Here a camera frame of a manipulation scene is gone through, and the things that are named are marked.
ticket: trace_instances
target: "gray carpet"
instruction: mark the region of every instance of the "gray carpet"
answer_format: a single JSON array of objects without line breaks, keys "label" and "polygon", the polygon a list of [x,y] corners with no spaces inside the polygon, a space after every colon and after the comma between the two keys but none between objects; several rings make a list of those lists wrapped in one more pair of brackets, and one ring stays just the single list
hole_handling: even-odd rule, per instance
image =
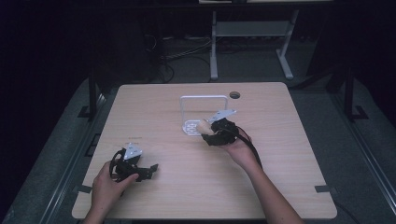
[{"label": "gray carpet", "polygon": [[[181,42],[183,43],[169,41],[166,46],[167,53],[172,54],[199,45],[196,42]],[[247,48],[232,54],[219,54],[217,82],[280,81],[288,86],[301,82],[305,79],[304,74],[315,43],[291,43],[287,57],[291,70],[296,76],[294,80],[286,80],[282,75],[275,54],[279,43],[279,41],[259,42],[257,45],[249,44]],[[170,83],[198,83],[209,80],[207,63],[209,53],[191,56],[193,57],[169,62],[175,71],[175,77]],[[166,71],[164,67],[162,69],[166,75],[169,75],[167,74],[169,70]],[[159,79],[152,82],[161,83]],[[350,131],[350,125],[359,129],[384,173],[394,185],[396,183],[394,127],[389,124],[376,107],[369,92],[359,82],[355,85],[355,104],[361,105],[370,119],[357,120],[354,124],[348,123],[336,103],[337,100],[342,99],[342,92],[330,95],[324,90],[325,82],[326,78],[303,91],[290,91],[319,167],[338,205],[338,215],[335,219],[306,222],[355,223],[352,219],[355,217],[359,223],[396,223],[396,216],[373,178],[362,156],[360,145]],[[117,88],[114,88],[111,93],[105,95],[106,99],[102,98],[99,102],[95,119],[88,122],[88,119],[78,118],[80,109],[88,105],[88,82],[81,83],[3,223],[78,223],[78,220],[71,216],[77,198],[76,187],[84,178],[91,161],[89,155],[94,151],[94,144],[104,127],[116,94]],[[107,220],[106,223],[131,223],[131,221]]]}]

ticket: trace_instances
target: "white stand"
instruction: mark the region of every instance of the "white stand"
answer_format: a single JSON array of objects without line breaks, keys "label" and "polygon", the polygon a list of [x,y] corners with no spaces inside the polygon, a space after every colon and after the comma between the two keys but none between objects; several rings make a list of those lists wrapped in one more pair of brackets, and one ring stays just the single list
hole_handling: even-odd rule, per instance
[{"label": "white stand", "polygon": [[224,110],[228,107],[228,98],[225,95],[190,95],[190,96],[181,96],[180,97],[180,111],[181,111],[181,119],[182,119],[182,129],[184,133],[187,135],[201,135],[198,131],[196,131],[196,127],[198,123],[201,121],[200,119],[189,119],[185,118],[184,111],[184,101],[187,99],[197,99],[197,98],[219,98],[224,100]]},{"label": "white stand", "polygon": [[285,42],[281,49],[276,50],[283,73],[287,79],[293,79],[286,51],[293,33],[294,24],[299,10],[294,10],[289,21],[217,21],[216,11],[213,12],[212,20],[212,51],[210,52],[210,78],[218,79],[218,63],[216,58],[217,36],[285,36]]}]

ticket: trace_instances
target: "cable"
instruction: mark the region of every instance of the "cable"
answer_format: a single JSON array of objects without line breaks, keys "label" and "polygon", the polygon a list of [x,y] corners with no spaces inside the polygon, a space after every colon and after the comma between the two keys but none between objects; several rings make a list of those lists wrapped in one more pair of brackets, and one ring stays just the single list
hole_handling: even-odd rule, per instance
[{"label": "cable", "polygon": [[340,203],[338,203],[336,200],[333,200],[335,206],[341,208],[345,213],[347,213],[356,224],[360,224],[359,221],[352,215],[352,213],[350,213],[343,205],[341,205]]},{"label": "cable", "polygon": [[174,77],[175,77],[175,69],[173,69],[173,67],[172,66],[170,66],[169,64],[167,64],[167,63],[164,63],[164,64],[160,64],[160,65],[162,65],[162,66],[164,66],[165,67],[165,71],[167,71],[168,69],[171,71],[171,76],[168,78],[168,79],[166,79],[165,78],[165,74],[161,71],[161,69],[159,68],[158,69],[158,78],[160,79],[160,81],[163,83],[163,84],[166,84],[166,83],[169,83]]},{"label": "cable", "polygon": [[[248,135],[247,135],[247,133],[245,132],[245,130],[243,130],[243,129],[240,128],[240,127],[237,127],[237,128],[240,129],[240,130],[242,130],[242,132],[244,132],[244,134],[248,137]],[[253,146],[253,143],[251,143],[250,137],[248,137],[249,140],[247,140],[247,139],[246,139],[244,136],[242,136],[240,133],[233,133],[232,131],[230,131],[230,130],[228,130],[228,129],[223,129],[223,128],[220,128],[220,129],[223,130],[223,131],[225,131],[225,132],[227,132],[227,133],[232,134],[233,136],[235,136],[235,137],[237,137],[237,138],[239,138],[239,139],[241,139],[241,140],[250,148],[251,152],[253,152],[253,155],[254,155],[254,157],[256,158],[257,163],[258,163],[258,164],[260,165],[260,167],[262,168],[262,161],[260,160],[259,153],[257,152],[257,149]]]},{"label": "cable", "polygon": [[207,47],[210,46],[211,42],[212,41],[209,40],[209,41],[207,41],[206,43],[204,43],[203,45],[201,45],[201,46],[199,46],[197,48],[189,49],[189,50],[186,50],[184,52],[181,52],[181,53],[178,53],[178,54],[174,54],[174,55],[164,55],[164,56],[161,56],[160,59],[169,60],[169,59],[175,59],[175,58],[183,57],[183,56],[190,55],[190,54],[193,54],[193,53],[197,53],[197,52],[199,52],[201,50],[207,49]]},{"label": "cable", "polygon": [[173,77],[175,76],[175,70],[168,64],[168,62],[172,62],[172,61],[180,60],[180,59],[189,59],[189,58],[190,59],[198,59],[198,60],[204,62],[205,64],[207,64],[207,66],[210,68],[210,63],[207,60],[205,60],[205,59],[203,59],[201,57],[198,57],[198,56],[182,56],[182,57],[178,57],[178,58],[175,58],[175,59],[166,60],[164,62],[161,62],[160,65],[165,66],[167,69],[170,69],[172,71],[172,75],[171,75],[171,77],[169,79],[166,80],[164,78],[164,73],[161,70],[159,70],[159,79],[160,79],[160,81],[162,83],[169,83],[173,79]]},{"label": "cable", "polygon": [[150,49],[146,49],[146,51],[152,52],[157,47],[157,38],[154,35],[145,35],[145,37],[151,37],[154,41],[153,46]]}]

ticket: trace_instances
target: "human hand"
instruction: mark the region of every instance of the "human hand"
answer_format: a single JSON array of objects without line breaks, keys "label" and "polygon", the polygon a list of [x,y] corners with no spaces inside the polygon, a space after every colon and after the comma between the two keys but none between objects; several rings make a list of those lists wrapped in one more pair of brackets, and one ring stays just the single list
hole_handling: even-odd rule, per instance
[{"label": "human hand", "polygon": [[102,223],[121,194],[139,177],[138,174],[130,175],[120,183],[117,183],[111,178],[109,167],[110,161],[105,163],[93,180],[92,205],[84,223]]},{"label": "human hand", "polygon": [[[238,131],[239,134],[251,142],[250,136],[248,136],[241,128],[238,127]],[[236,138],[236,140],[231,144],[219,147],[226,150],[230,154],[231,158],[233,158],[233,161],[240,165],[244,170],[246,170],[249,165],[258,164],[251,149],[239,138]]]}]

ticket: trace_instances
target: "wire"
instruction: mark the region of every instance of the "wire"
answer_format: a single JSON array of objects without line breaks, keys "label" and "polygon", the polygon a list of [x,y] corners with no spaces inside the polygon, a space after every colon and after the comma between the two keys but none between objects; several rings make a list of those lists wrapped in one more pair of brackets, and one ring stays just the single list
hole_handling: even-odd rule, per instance
[{"label": "wire", "polygon": [[207,64],[207,66],[210,68],[210,63],[207,60],[205,60],[205,59],[203,59],[201,57],[198,57],[198,56],[182,56],[182,57],[178,57],[178,58],[175,58],[175,59],[166,60],[166,61],[160,63],[160,65],[161,66],[165,66],[166,69],[170,69],[171,72],[172,72],[172,75],[171,75],[171,77],[169,79],[166,80],[164,78],[164,73],[161,70],[159,70],[159,79],[160,79],[160,81],[162,83],[169,83],[173,79],[173,77],[175,76],[175,70],[172,68],[172,66],[170,66],[168,64],[168,62],[172,62],[172,61],[175,61],[175,60],[181,60],[181,59],[198,59],[198,60],[204,62],[205,64]]},{"label": "wire", "polygon": [[190,40],[195,43],[201,43],[201,42],[204,42],[207,40],[211,40],[210,37],[208,37],[208,36],[203,36],[203,37],[186,36],[186,37],[184,37],[184,39]]},{"label": "wire", "polygon": [[237,138],[239,138],[239,139],[241,139],[241,140],[250,148],[251,152],[253,152],[253,155],[254,155],[254,157],[256,158],[257,163],[258,163],[258,164],[260,165],[260,167],[262,168],[262,161],[260,160],[259,153],[257,152],[257,149],[253,146],[253,143],[251,142],[250,137],[247,135],[247,133],[245,132],[245,130],[243,130],[243,129],[240,128],[240,127],[237,127],[237,128],[240,129],[240,130],[242,130],[242,132],[244,132],[244,134],[247,136],[247,138],[248,138],[249,140],[247,140],[247,139],[246,139],[244,136],[242,136],[240,133],[234,133],[234,132],[232,132],[232,131],[230,131],[230,130],[228,130],[228,129],[223,129],[223,128],[220,128],[220,129],[223,130],[223,131],[225,131],[225,132],[227,132],[227,133],[232,134],[233,136],[235,136],[235,137],[237,137]]},{"label": "wire", "polygon": [[146,49],[147,51],[152,52],[155,49],[155,47],[157,47],[157,38],[155,38],[154,35],[145,35],[145,37],[151,37],[154,41],[154,44],[151,47],[151,49]]},{"label": "wire", "polygon": [[345,213],[347,213],[356,224],[360,224],[359,221],[352,215],[352,213],[350,213],[343,205],[341,205],[340,203],[338,203],[336,200],[333,200],[335,206],[341,208]]},{"label": "wire", "polygon": [[197,53],[197,52],[200,52],[202,50],[207,49],[207,47],[210,46],[211,43],[212,43],[212,41],[209,39],[209,41],[207,41],[206,43],[204,43],[203,45],[201,45],[201,46],[199,46],[197,48],[189,49],[189,50],[186,50],[184,52],[180,52],[180,53],[174,54],[174,55],[163,55],[160,58],[163,59],[163,60],[168,60],[168,59],[175,59],[175,58],[180,58],[180,57],[183,57],[183,56],[187,56],[187,55],[190,55],[190,54],[193,54],[193,53]]},{"label": "wire", "polygon": [[166,72],[167,72],[168,70],[170,70],[170,71],[171,71],[171,76],[170,76],[168,79],[166,79],[165,73],[163,73],[163,72],[161,71],[161,68],[159,68],[159,69],[158,69],[158,73],[159,73],[158,78],[160,79],[160,81],[161,81],[163,84],[169,83],[169,82],[172,81],[172,79],[175,77],[175,69],[173,69],[173,67],[170,66],[170,65],[167,64],[167,63],[160,64],[160,65],[162,65],[162,66],[165,67],[165,71],[166,71]]}]

